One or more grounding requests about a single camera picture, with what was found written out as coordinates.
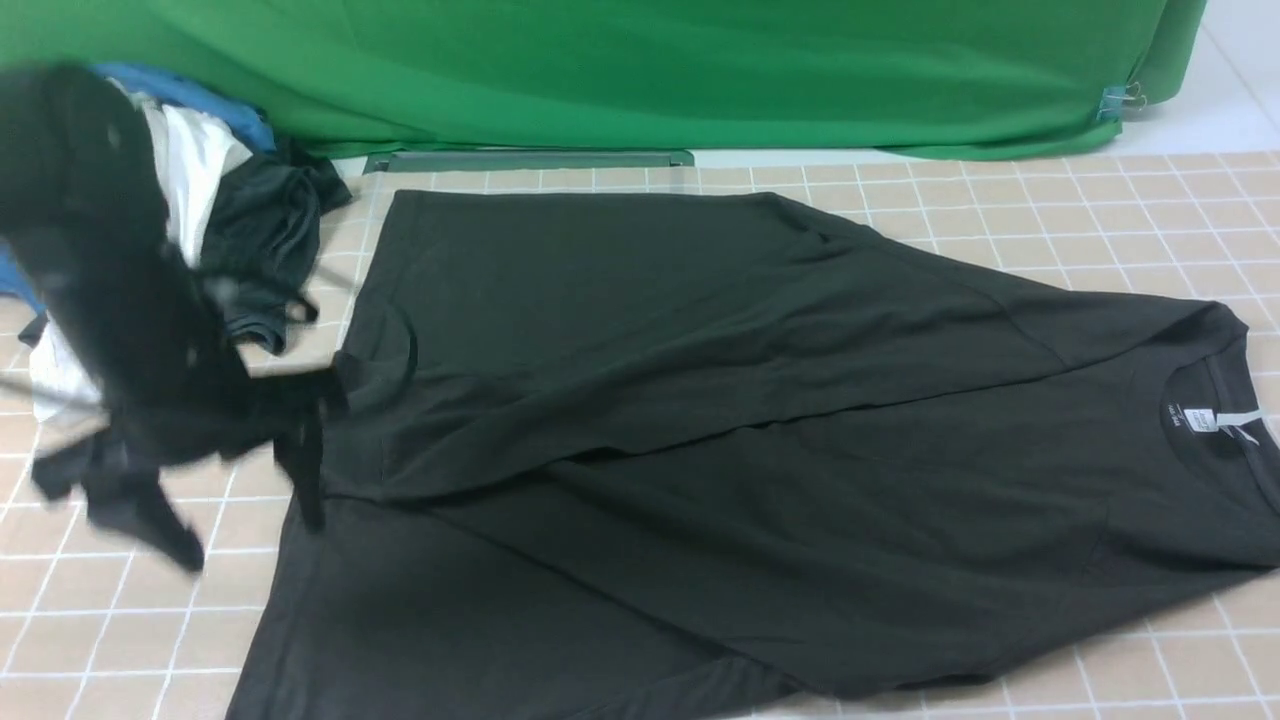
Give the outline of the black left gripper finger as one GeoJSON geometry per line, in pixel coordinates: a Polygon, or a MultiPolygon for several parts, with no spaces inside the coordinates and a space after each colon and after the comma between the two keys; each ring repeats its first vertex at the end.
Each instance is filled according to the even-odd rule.
{"type": "Polygon", "coordinates": [[[201,573],[204,544],[170,505],[160,466],[122,439],[78,439],[32,464],[32,482],[49,502],[76,489],[84,496],[90,525],[164,555],[186,573],[201,573]]]}
{"type": "Polygon", "coordinates": [[[303,528],[319,533],[325,525],[323,410],[307,407],[273,432],[273,457],[289,479],[303,528]]]}

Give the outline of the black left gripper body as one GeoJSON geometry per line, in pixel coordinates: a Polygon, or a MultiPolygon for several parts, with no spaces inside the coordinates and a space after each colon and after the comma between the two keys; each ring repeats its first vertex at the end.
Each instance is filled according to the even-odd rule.
{"type": "Polygon", "coordinates": [[[252,378],[166,237],[145,114],[68,61],[3,72],[3,238],[131,456],[178,465],[342,416],[334,369],[252,378]]]}

